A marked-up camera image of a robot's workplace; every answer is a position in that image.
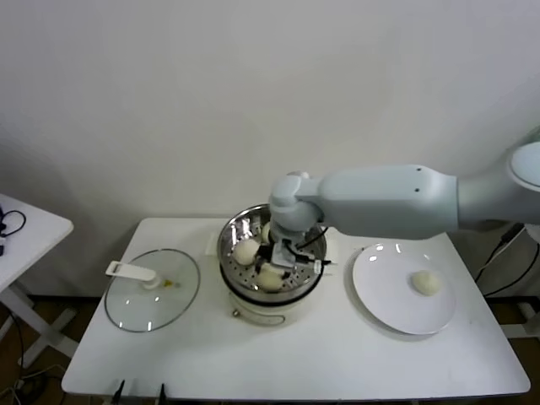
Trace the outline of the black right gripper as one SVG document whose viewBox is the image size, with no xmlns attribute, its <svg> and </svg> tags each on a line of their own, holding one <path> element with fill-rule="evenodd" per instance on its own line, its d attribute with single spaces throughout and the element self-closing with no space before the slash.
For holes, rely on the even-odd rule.
<svg viewBox="0 0 540 405">
<path fill-rule="evenodd" d="M 271 246 L 260 246 L 254 257 L 254 270 L 259 273 L 262 266 L 272 264 L 275 266 L 295 266 L 299 261 L 300 254 L 292 244 L 291 240 L 280 240 Z M 295 273 L 284 272 L 281 276 L 284 284 L 295 283 Z"/>
</svg>

